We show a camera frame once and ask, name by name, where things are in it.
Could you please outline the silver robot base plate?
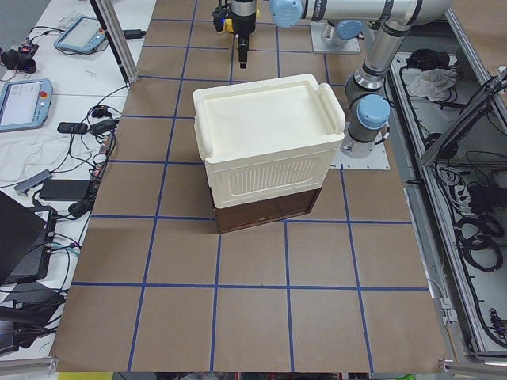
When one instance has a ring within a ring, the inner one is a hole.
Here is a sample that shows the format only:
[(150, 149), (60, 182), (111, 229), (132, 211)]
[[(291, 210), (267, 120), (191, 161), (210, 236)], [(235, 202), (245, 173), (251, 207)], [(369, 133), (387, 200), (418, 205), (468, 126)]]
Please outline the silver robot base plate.
[(353, 158), (347, 155), (342, 148), (339, 148), (330, 163), (330, 169), (388, 171), (391, 166), (385, 143), (382, 142), (374, 146), (372, 152), (365, 158)]

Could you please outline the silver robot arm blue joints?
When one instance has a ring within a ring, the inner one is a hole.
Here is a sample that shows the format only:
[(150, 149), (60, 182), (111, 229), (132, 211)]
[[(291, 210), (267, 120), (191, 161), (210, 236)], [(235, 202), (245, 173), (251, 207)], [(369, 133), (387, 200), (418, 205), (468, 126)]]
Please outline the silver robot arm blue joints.
[(388, 102), (378, 92), (406, 35), (415, 25), (442, 16), (451, 1), (271, 1), (275, 24), (291, 28), (301, 19), (311, 21), (379, 21), (371, 49), (362, 67), (349, 77), (345, 94), (353, 115), (346, 128), (341, 150), (352, 158), (366, 158), (391, 114)]

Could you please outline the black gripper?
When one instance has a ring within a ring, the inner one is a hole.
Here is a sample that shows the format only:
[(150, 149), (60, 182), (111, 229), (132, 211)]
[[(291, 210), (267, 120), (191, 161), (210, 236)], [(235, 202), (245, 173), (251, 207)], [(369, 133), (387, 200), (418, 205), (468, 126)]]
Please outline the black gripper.
[(241, 69), (247, 68), (248, 35), (254, 32), (254, 0), (231, 1), (232, 27), (238, 34), (238, 61)]

